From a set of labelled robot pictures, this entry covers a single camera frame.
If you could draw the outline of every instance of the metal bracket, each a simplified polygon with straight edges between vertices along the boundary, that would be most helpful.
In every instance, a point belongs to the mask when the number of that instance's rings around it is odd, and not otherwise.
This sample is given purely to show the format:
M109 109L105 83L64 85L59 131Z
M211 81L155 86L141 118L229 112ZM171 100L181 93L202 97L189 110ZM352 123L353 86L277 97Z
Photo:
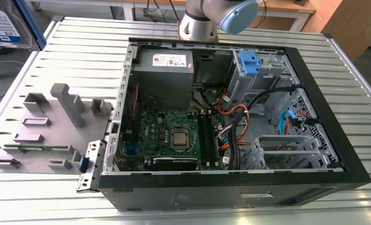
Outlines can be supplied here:
M101 177L101 170L103 164L103 157L106 151L106 141L99 140L90 142L86 156L81 160L81 175L78 193L95 193L98 190L98 183Z

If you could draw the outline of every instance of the side panel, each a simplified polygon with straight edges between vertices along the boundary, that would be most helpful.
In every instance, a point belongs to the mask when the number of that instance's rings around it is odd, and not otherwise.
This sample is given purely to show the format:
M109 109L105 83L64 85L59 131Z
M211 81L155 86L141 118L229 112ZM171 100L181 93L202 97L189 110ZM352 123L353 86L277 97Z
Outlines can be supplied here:
M222 187L103 188L121 211L197 210L301 205L340 187L261 185Z

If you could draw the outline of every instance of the metal table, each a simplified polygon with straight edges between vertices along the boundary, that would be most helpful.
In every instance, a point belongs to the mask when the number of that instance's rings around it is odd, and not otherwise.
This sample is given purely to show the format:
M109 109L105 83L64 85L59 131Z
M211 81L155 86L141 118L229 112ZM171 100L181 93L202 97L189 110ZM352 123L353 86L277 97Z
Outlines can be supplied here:
M177 25L66 17L46 31L48 45L34 52L0 103L0 146L26 112L27 93L67 83L83 99L115 103L129 37L177 38ZM222 42L297 47L344 130L371 175L371 88L333 39L321 34L246 30ZM118 212L102 194L77 194L78 176L0 174L0 221L98 224L371 224L371 184L301 207L249 210Z

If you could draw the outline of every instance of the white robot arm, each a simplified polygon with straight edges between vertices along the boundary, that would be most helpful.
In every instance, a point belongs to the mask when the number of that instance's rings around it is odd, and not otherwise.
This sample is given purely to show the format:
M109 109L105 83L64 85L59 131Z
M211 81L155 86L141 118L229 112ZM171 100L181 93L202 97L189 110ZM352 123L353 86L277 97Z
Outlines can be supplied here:
M238 34L249 27L257 13L257 0L189 0L179 26L181 38L217 41L218 26L226 33Z

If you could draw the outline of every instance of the red wire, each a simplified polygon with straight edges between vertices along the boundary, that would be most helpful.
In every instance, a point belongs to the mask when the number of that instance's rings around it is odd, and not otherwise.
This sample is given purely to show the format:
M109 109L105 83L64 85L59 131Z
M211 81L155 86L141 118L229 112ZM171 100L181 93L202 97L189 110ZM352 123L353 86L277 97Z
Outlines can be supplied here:
M137 108L137 104L138 104L139 87L141 87L141 85L137 84L137 96L135 96L135 102L134 102L134 107L133 107L133 112L131 112L131 118L130 118L127 129L122 132L122 134L125 134L127 132L127 130L130 129L130 127L131 127L134 113L135 113L135 108Z
M301 118L303 118L303 119L307 118L305 115L301 115L301 114L297 114L297 117L301 117ZM290 123L290 121L289 121L287 124L286 124L286 127L285 127L285 135L289 134L290 124L291 124L291 123Z
M289 134L289 128L290 128L290 121L287 122L287 124L286 124L286 128L285 128L285 135L287 135Z

